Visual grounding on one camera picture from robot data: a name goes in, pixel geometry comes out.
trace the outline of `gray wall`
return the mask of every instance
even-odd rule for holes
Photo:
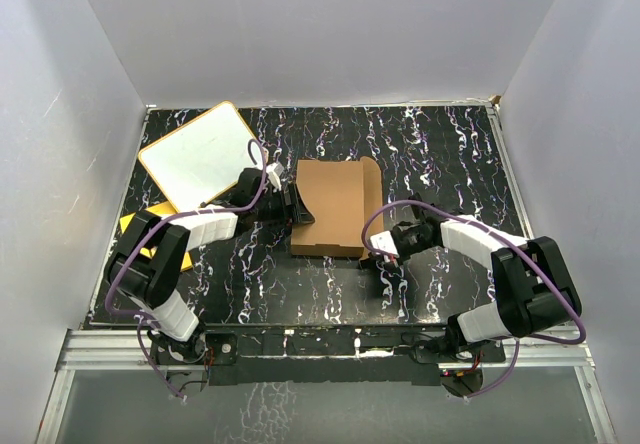
[[[89,0],[142,100],[502,94],[553,0]]]
[[[144,106],[86,0],[0,0],[0,442],[35,439]]]
[[[516,178],[538,234],[580,292],[614,427],[640,439],[640,0],[556,0],[503,99]]]

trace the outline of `purple cable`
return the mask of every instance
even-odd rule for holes
[[[384,211],[386,211],[388,209],[393,209],[394,207],[398,207],[398,206],[417,206],[417,207],[421,207],[421,208],[426,209],[428,211],[431,211],[434,214],[437,214],[438,216],[443,217],[445,219],[451,219],[451,220],[454,220],[454,221],[457,221],[457,222],[462,222],[463,224],[468,224],[470,226],[476,227],[476,228],[486,232],[491,237],[493,237],[496,241],[498,241],[501,244],[504,244],[505,246],[507,246],[509,249],[511,249],[513,252],[515,252],[515,254],[518,257],[520,257],[520,259],[522,259],[531,268],[531,270],[538,275],[538,277],[540,277],[542,282],[549,288],[549,291],[551,291],[551,293],[556,297],[556,299],[558,299],[558,301],[560,302],[560,304],[562,305],[564,310],[567,311],[567,314],[569,314],[569,317],[573,320],[573,322],[575,322],[576,327],[578,328],[578,330],[580,332],[580,335],[575,339],[560,339],[558,337],[545,336],[545,335],[542,335],[542,334],[531,334],[529,337],[534,337],[536,339],[543,339],[545,341],[555,342],[555,343],[558,343],[558,344],[581,344],[587,338],[587,331],[586,331],[586,329],[584,327],[584,323],[582,322],[582,319],[580,319],[580,316],[578,316],[578,314],[576,314],[576,311],[573,310],[573,307],[571,307],[571,305],[567,302],[567,300],[560,293],[560,291],[558,291],[556,286],[553,285],[553,282],[551,281],[551,279],[549,279],[549,277],[542,271],[542,269],[540,269],[540,267],[533,261],[533,259],[531,259],[529,256],[527,256],[522,249],[520,249],[518,246],[516,246],[511,241],[509,241],[509,239],[505,238],[504,236],[501,236],[500,234],[497,234],[497,233],[493,232],[493,230],[490,227],[488,227],[485,224],[482,224],[481,222],[465,219],[465,218],[460,217],[460,216],[454,216],[453,214],[449,214],[448,212],[442,211],[442,210],[438,209],[437,207],[434,207],[434,206],[432,206],[430,204],[427,204],[425,202],[422,202],[422,201],[412,201],[412,200],[405,199],[405,200],[401,200],[401,201],[391,202],[389,204],[385,204],[380,209],[378,209],[376,212],[374,212],[373,215],[367,220],[367,222],[364,224],[364,227],[362,228],[362,234],[361,234],[360,237],[362,239],[362,243],[364,244],[364,247],[366,247],[369,251],[371,251],[373,253],[376,253],[376,254],[385,254],[385,255],[388,255],[388,256],[396,257],[390,252],[385,252],[385,251],[381,251],[379,249],[374,249],[367,242],[367,231],[369,230],[369,227],[371,226],[371,223],[375,220],[376,217],[378,217]],[[515,367],[515,364],[516,364],[516,359],[518,358],[519,350],[520,350],[520,343],[518,341],[516,341],[516,350],[515,350],[515,352],[513,354],[513,360],[511,361],[511,364],[507,368],[507,370],[504,373],[504,375],[501,376],[500,379],[498,379],[497,381],[495,381],[491,385],[487,386],[485,389],[481,389],[480,391],[478,391],[478,392],[476,392],[474,394],[471,394],[471,396],[478,396],[480,394],[484,394],[485,392],[488,392],[491,389],[494,389],[497,386],[499,386],[500,384],[502,384],[511,375],[511,373],[513,372],[513,368]]]
[[[504,374],[502,374],[498,379],[493,381],[487,387],[483,387],[482,389],[479,389],[476,392],[473,392],[473,393],[469,394],[468,396],[466,396],[466,398],[469,399],[471,397],[481,396],[482,394],[485,394],[485,393],[495,389],[500,384],[502,384],[504,381],[509,379],[509,376],[513,372],[513,369],[516,367],[516,361],[518,360],[518,354],[520,354],[520,341],[518,339],[516,339],[516,347],[513,350],[513,359],[511,359],[511,364],[509,364],[509,367],[507,367],[507,370],[504,371]]]
[[[256,144],[258,146],[258,149],[260,149],[260,157],[262,158],[262,177],[260,179],[260,186],[258,187],[258,191],[256,192],[256,195],[253,196],[253,199],[251,200],[251,202],[249,204],[247,204],[246,206],[244,206],[244,207],[236,207],[236,208],[229,207],[229,208],[224,208],[224,209],[202,209],[202,210],[195,210],[195,211],[179,212],[177,214],[173,214],[172,216],[165,217],[160,222],[158,222],[155,226],[153,226],[151,228],[151,230],[149,230],[147,235],[142,238],[142,240],[138,243],[138,245],[135,247],[135,249],[131,252],[131,255],[129,257],[127,257],[127,259],[124,261],[124,264],[123,264],[122,268],[120,268],[120,270],[118,271],[118,274],[116,274],[115,279],[111,283],[111,287],[109,288],[109,291],[107,292],[107,297],[104,300],[104,307],[107,309],[109,314],[112,314],[112,315],[115,314],[115,315],[118,315],[118,316],[137,316],[137,315],[142,315],[143,316],[143,319],[140,320],[140,324],[138,324],[138,329],[137,329],[138,343],[140,344],[140,348],[142,349],[142,352],[143,352],[145,358],[147,359],[147,362],[153,368],[153,370],[156,372],[156,374],[158,374],[165,381],[165,384],[171,390],[171,392],[173,392],[176,396],[178,396],[178,397],[180,397],[182,399],[184,399],[184,397],[185,397],[184,394],[182,394],[175,387],[173,387],[171,385],[171,383],[164,377],[164,374],[162,374],[162,371],[160,371],[160,369],[155,364],[155,362],[153,362],[153,360],[151,359],[149,353],[145,349],[144,344],[142,342],[142,336],[140,334],[140,332],[142,330],[142,326],[144,325],[145,320],[153,321],[154,320],[153,316],[151,314],[149,314],[148,312],[145,312],[145,311],[131,311],[131,310],[116,309],[115,307],[113,307],[113,300],[114,300],[116,292],[118,290],[118,286],[120,286],[120,282],[122,282],[122,278],[124,277],[125,273],[129,269],[129,267],[131,266],[131,264],[133,263],[135,258],[138,256],[138,254],[140,254],[140,251],[145,247],[147,242],[149,242],[151,240],[151,238],[160,229],[162,229],[162,227],[165,226],[165,224],[168,224],[171,221],[175,221],[176,219],[181,219],[183,217],[198,216],[198,215],[202,215],[202,214],[214,214],[214,213],[218,213],[218,212],[242,213],[242,212],[247,212],[247,211],[250,211],[251,209],[253,209],[253,207],[258,202],[258,199],[260,199],[260,196],[262,196],[262,193],[264,192],[264,189],[265,189],[265,186],[266,186],[266,182],[267,182],[267,161],[266,161],[266,158],[265,158],[265,150],[262,147],[262,145],[258,142],[257,139],[251,139],[249,141],[247,150],[249,152],[249,157],[251,157],[251,160],[253,161],[253,163],[257,164],[258,162],[256,161],[256,159],[253,157],[253,154],[251,153],[251,145],[252,144]]]

